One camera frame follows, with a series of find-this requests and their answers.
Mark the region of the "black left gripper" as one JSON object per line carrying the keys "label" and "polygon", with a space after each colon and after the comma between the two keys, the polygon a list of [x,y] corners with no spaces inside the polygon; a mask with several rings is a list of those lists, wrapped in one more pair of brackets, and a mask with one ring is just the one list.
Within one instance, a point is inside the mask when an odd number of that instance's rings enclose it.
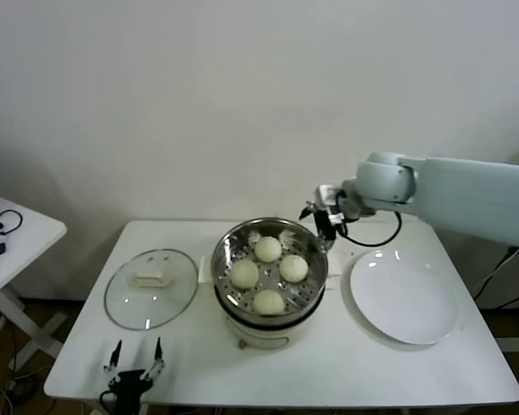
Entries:
{"label": "black left gripper", "polygon": [[119,374],[118,363],[122,348],[119,340],[103,370],[108,376],[108,392],[113,396],[113,414],[135,415],[141,409],[142,396],[151,390],[152,381],[162,372],[165,362],[161,338],[157,338],[154,360],[145,370],[124,371]]}

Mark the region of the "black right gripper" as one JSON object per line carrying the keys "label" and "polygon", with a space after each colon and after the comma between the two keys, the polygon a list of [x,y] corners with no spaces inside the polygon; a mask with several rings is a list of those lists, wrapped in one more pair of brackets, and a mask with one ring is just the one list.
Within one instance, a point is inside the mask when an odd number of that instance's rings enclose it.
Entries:
{"label": "black right gripper", "polygon": [[301,210],[299,219],[315,214],[317,235],[320,236],[320,250],[329,252],[336,241],[336,236],[343,234],[343,215],[336,205],[318,207],[313,201],[307,201]]}

